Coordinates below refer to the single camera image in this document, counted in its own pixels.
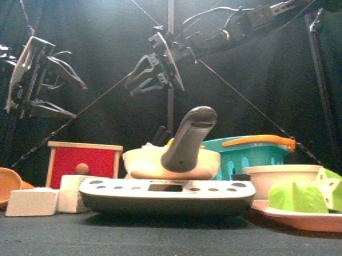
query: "wooden cube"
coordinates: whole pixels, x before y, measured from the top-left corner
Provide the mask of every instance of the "wooden cube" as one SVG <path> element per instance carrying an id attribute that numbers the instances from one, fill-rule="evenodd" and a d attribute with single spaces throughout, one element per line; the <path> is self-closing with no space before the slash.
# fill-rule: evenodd
<path id="1" fill-rule="evenodd" d="M 59 189 L 63 175 L 118 178 L 122 146 L 58 141 L 50 141 L 48 146 L 47 187 Z"/>
<path id="2" fill-rule="evenodd" d="M 48 216 L 58 210 L 59 190 L 32 188 L 12 190 L 6 216 Z"/>

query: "teal basket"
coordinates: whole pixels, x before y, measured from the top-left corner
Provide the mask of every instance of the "teal basket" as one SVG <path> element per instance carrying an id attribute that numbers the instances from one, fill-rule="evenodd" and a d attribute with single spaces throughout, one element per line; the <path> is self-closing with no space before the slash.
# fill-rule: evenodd
<path id="1" fill-rule="evenodd" d="M 223 142 L 243 137 L 247 136 L 203 141 L 202 145 L 206 149 L 221 154 L 221 170 L 213 180 L 233 180 L 233 175 L 243 174 L 245 167 L 283 164 L 285 156 L 290 153 L 290 149 L 285 145 L 251 142 L 227 147 L 222 146 Z"/>

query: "orange handle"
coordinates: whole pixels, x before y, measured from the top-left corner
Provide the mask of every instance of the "orange handle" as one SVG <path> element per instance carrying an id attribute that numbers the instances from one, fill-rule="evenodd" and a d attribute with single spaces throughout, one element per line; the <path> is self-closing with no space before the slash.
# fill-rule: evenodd
<path id="1" fill-rule="evenodd" d="M 235 140 L 229 140 L 226 142 L 222 142 L 223 147 L 245 144 L 245 143 L 255 143 L 255 142 L 269 142 L 281 144 L 289 147 L 290 152 L 294 152 L 295 150 L 295 140 L 282 138 L 277 135 L 254 135 L 254 136 L 246 136 Z"/>

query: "robotic arm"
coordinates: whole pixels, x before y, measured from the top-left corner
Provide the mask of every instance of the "robotic arm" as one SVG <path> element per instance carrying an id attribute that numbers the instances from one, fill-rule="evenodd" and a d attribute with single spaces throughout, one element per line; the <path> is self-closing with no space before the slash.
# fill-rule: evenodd
<path id="1" fill-rule="evenodd" d="M 47 72 L 52 72 L 80 89 L 87 89 L 71 66 L 52 55 L 54 49 L 54 44 L 31 36 L 19 60 L 14 62 L 6 109 L 8 113 L 16 113 L 20 119 L 30 116 L 75 118 L 75 114 L 40 99 L 42 91 L 56 88 L 44 86 Z"/>
<path id="2" fill-rule="evenodd" d="M 263 33 L 281 29 L 294 19 L 322 8 L 330 12 L 341 10 L 342 0 L 289 0 L 253 9 L 214 8 L 183 22 L 181 42 L 170 33 L 163 33 L 161 28 L 155 28 L 158 33 L 150 38 L 155 53 L 143 57 L 144 61 L 139 61 L 126 81 L 124 86 L 131 89 L 131 95 L 140 95 L 171 84 L 185 89 L 177 64 L 189 59 L 193 63 L 197 62 L 201 57 L 227 50 Z M 186 25 L 215 12 L 231 13 L 223 28 L 210 35 L 197 32 L 185 37 Z"/>

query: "gray handle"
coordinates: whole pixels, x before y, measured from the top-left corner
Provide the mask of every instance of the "gray handle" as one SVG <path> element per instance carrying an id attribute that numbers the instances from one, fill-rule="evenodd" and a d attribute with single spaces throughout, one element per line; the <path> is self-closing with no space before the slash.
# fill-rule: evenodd
<path id="1" fill-rule="evenodd" d="M 213 108 L 194 108 L 185 116 L 174 142 L 162 156 L 163 167 L 173 172 L 187 172 L 198 163 L 201 143 L 217 123 L 218 115 Z"/>

